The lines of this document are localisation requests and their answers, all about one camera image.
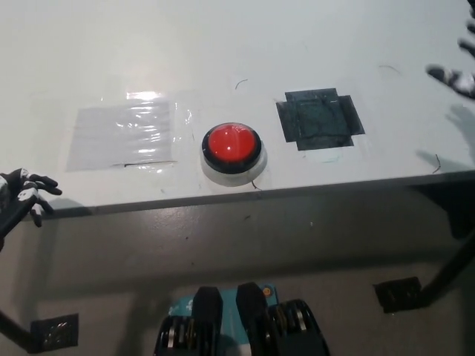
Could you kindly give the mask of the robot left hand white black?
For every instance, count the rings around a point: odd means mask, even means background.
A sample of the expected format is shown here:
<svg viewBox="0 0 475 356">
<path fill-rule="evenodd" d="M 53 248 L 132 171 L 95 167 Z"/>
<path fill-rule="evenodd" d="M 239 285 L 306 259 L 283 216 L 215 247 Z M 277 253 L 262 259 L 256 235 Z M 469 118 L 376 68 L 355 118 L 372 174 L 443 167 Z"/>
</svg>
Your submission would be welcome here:
<svg viewBox="0 0 475 356">
<path fill-rule="evenodd" d="M 40 191 L 61 196 L 59 183 L 47 176 L 30 174 L 18 168 L 8 174 L 1 173 L 1 249 L 6 236 L 29 214 L 36 227 L 42 227 L 42 212 L 53 214 L 50 203 Z"/>
</svg>

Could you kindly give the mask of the robot right hand white black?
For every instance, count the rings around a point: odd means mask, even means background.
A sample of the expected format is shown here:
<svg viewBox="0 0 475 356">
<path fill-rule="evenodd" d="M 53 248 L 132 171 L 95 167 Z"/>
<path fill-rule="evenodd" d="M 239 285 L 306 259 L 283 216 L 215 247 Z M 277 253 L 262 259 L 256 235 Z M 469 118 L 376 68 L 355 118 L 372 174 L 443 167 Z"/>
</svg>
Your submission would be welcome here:
<svg viewBox="0 0 475 356">
<path fill-rule="evenodd" d="M 474 37 L 474 1 L 467 1 L 470 6 L 471 22 L 467 22 L 466 29 Z M 470 54 L 474 59 L 474 43 L 465 39 L 457 42 L 459 49 Z M 425 72 L 431 78 L 450 88 L 453 92 L 474 101 L 474 73 L 460 70 L 450 70 L 441 65 L 428 65 Z"/>
</svg>

